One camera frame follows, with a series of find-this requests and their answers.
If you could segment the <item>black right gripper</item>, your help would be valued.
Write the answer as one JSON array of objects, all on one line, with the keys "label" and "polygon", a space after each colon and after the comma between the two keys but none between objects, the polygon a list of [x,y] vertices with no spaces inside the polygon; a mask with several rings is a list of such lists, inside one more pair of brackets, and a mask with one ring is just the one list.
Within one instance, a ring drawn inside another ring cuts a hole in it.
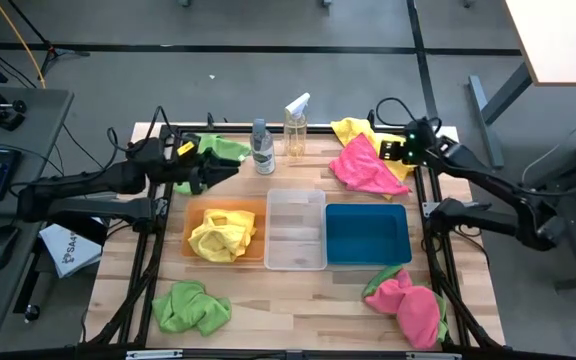
[{"label": "black right gripper", "polygon": [[416,130],[405,133],[403,140],[383,140],[379,159],[401,161],[404,165],[419,164],[419,135]]}]

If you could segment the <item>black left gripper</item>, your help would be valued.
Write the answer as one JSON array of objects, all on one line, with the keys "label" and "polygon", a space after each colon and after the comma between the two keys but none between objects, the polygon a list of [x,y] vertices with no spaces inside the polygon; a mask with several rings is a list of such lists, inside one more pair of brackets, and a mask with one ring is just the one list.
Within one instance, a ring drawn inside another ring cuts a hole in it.
[{"label": "black left gripper", "polygon": [[176,165],[188,170],[185,180],[176,184],[175,190],[186,195],[199,195],[239,172],[239,160],[217,156],[211,148],[200,150],[201,137],[194,133],[181,136],[181,146],[175,150]]}]

